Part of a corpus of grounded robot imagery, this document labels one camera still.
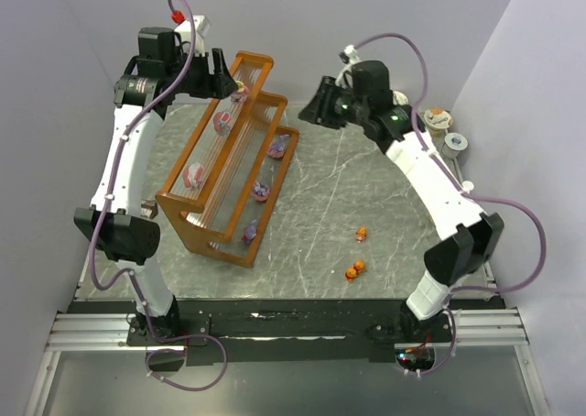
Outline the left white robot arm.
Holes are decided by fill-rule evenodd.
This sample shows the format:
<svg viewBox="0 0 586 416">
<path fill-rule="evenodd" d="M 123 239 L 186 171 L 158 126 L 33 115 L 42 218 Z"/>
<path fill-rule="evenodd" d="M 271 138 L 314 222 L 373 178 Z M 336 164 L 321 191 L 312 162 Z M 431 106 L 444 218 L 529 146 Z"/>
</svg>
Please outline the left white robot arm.
<svg viewBox="0 0 586 416">
<path fill-rule="evenodd" d="M 103 175 L 74 223 L 88 238 L 87 271 L 97 290 L 128 279 L 134 326 L 159 341 L 180 335 L 179 306 L 157 262 L 160 227 L 142 215 L 150 151 L 175 97 L 224 99 L 237 89 L 221 49 L 207 52 L 196 16 L 174 28 L 144 27 L 138 53 L 114 85 L 114 132 Z"/>
</svg>

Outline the pink egg toy blue spots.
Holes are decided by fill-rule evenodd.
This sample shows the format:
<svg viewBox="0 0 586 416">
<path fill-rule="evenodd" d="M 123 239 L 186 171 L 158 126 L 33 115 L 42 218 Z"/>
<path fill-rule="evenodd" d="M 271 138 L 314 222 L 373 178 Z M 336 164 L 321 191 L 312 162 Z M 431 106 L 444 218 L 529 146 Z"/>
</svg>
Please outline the pink egg toy blue spots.
<svg viewBox="0 0 586 416">
<path fill-rule="evenodd" d="M 223 110 L 214 114 L 212 122 L 215 132 L 219 136 L 227 135 L 231 131 L 233 114 Z"/>
</svg>

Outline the pink pot toy green top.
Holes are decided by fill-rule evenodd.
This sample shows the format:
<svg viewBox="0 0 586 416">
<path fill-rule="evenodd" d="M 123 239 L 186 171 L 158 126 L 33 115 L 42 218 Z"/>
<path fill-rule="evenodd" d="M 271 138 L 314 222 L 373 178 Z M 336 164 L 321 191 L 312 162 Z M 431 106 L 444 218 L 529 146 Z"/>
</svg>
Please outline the pink pot toy green top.
<svg viewBox="0 0 586 416">
<path fill-rule="evenodd" d="M 249 88 L 243 82 L 236 81 L 235 83 L 237 85 L 237 90 L 231 93 L 230 99 L 232 103 L 242 104 L 247 100 Z"/>
</svg>

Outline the pink egg toy white frill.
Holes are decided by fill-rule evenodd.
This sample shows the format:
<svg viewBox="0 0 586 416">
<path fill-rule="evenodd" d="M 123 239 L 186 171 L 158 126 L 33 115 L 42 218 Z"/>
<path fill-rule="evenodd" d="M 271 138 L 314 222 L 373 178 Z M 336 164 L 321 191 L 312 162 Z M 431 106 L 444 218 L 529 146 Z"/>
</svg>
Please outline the pink egg toy white frill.
<svg viewBox="0 0 586 416">
<path fill-rule="evenodd" d="M 186 189 L 197 190 L 203 183 L 204 167 L 199 162 L 191 163 L 182 172 L 182 181 Z"/>
</svg>

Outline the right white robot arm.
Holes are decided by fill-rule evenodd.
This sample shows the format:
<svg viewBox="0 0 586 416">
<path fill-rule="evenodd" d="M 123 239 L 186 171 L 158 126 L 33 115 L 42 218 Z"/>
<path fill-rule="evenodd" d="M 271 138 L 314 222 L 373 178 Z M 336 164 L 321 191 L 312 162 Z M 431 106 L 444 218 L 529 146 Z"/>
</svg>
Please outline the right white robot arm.
<svg viewBox="0 0 586 416">
<path fill-rule="evenodd" d="M 497 213 L 488 214 L 464 190 L 431 146 L 415 109 L 396 104 L 389 71 L 379 60 L 355 63 L 350 83 L 324 76 L 298 114 L 313 125 L 362 128 L 404 174 L 436 227 L 439 242 L 424 254 L 425 272 L 407 297 L 407 317 L 425 322 L 435 317 L 449 294 L 493 254 L 504 230 Z"/>
</svg>

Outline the small purple bunny toy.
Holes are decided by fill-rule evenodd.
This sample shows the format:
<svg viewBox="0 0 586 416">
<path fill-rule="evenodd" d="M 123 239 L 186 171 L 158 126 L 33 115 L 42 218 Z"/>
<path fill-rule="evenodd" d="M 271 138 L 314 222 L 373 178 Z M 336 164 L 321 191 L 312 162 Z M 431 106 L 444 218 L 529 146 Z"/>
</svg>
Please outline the small purple bunny toy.
<svg viewBox="0 0 586 416">
<path fill-rule="evenodd" d="M 247 246 L 250 246 L 252 241 L 255 239 L 256 235 L 257 235 L 257 220 L 253 219 L 245 227 L 241 240 Z"/>
</svg>

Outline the pink ball purple bunny toy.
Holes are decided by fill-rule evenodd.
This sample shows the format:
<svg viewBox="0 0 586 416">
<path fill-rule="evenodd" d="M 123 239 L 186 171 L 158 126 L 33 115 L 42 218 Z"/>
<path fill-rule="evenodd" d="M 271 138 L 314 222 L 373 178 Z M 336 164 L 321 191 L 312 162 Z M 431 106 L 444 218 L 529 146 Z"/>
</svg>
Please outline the pink ball purple bunny toy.
<svg viewBox="0 0 586 416">
<path fill-rule="evenodd" d="M 271 189 L 268 185 L 266 185 L 260 181 L 256 181 L 253 184 L 251 193 L 257 202 L 263 203 L 268 199 L 268 197 L 270 195 L 270 191 L 271 191 Z"/>
</svg>

